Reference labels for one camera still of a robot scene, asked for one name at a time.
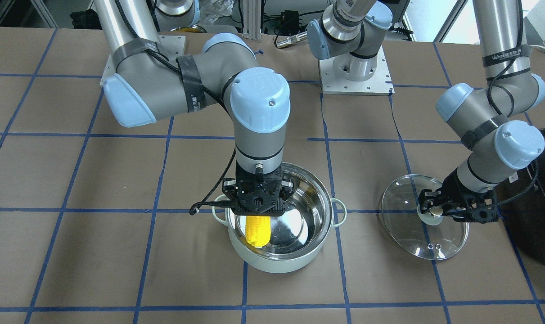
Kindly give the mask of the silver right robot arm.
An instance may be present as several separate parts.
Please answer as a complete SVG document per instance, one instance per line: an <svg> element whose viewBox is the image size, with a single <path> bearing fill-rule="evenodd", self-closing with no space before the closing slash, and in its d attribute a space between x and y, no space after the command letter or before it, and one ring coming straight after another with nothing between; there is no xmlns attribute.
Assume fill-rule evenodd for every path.
<svg viewBox="0 0 545 324"><path fill-rule="evenodd" d="M235 178L222 175L226 201L204 198L190 207L229 208L239 216L282 216L294 193L282 173L289 85L261 67L237 35L211 37L200 54L169 61L144 0L96 0L111 49L113 74L104 80L120 125L137 127L220 104L234 126Z"/></svg>

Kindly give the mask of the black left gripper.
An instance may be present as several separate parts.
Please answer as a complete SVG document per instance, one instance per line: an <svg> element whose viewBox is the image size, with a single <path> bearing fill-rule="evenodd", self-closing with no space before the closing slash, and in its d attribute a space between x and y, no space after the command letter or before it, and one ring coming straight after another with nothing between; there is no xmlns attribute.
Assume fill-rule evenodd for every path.
<svg viewBox="0 0 545 324"><path fill-rule="evenodd" d="M498 220L496 207L488 207L487 201L496 202L496 193L489 189L477 193L465 187L457 174L449 174L437 191L422 189L419 193L419 212L423 215L445 215L460 223L495 223Z"/></svg>

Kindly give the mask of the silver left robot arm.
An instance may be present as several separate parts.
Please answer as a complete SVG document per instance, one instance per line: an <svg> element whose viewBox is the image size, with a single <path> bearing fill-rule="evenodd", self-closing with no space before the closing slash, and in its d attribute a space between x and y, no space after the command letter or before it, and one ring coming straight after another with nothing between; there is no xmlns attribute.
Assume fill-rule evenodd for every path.
<svg viewBox="0 0 545 324"><path fill-rule="evenodd" d="M494 188L527 167L545 146L539 130L511 120L545 98L544 80L531 72L521 1L475 0L473 6L487 87L475 90L459 83L437 101L437 113L471 154L440 188L420 191L417 214L425 224L437 225L445 216L461 223L496 221ZM375 63L391 24L385 4L338 0L307 25L309 49L320 61L342 57L344 78L362 81L369 78L369 68L352 65Z"/></svg>

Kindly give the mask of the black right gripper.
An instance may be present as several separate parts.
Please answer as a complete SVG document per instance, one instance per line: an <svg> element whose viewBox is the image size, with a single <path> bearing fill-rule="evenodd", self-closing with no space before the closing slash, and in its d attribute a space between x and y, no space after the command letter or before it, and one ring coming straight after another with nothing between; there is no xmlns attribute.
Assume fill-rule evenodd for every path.
<svg viewBox="0 0 545 324"><path fill-rule="evenodd" d="M236 178L224 178L221 189L229 199L222 206L238 216L282 216L288 209L287 199L295 192L281 166L265 173L263 163L256 163L252 171L237 164Z"/></svg>

